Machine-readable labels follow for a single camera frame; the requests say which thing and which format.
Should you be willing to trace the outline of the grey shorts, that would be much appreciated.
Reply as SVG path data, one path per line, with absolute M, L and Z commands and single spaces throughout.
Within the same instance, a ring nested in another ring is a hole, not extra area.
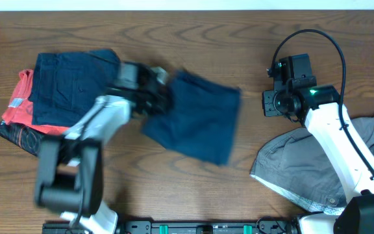
M 352 123 L 374 155 L 374 117 L 356 118 Z M 340 215 L 347 205 L 332 164 L 305 128 L 266 143 L 257 153 L 250 176 L 309 212 Z

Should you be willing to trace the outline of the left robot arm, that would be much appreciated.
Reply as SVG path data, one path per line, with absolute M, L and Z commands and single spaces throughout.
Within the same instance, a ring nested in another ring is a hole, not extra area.
M 170 109 L 167 81 L 161 67 L 124 62 L 75 125 L 43 138 L 34 200 L 61 219 L 44 223 L 42 233 L 124 233 L 118 214 L 103 201 L 103 148 L 133 114 L 153 116 Z

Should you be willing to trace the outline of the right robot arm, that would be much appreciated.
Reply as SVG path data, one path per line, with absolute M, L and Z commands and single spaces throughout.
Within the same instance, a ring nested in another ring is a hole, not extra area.
M 353 127 L 342 94 L 319 86 L 307 54 L 274 60 L 273 89 L 262 94 L 264 116 L 299 122 L 318 141 L 342 183 L 340 215 L 314 212 L 294 218 L 285 233 L 374 233 L 374 156 Z

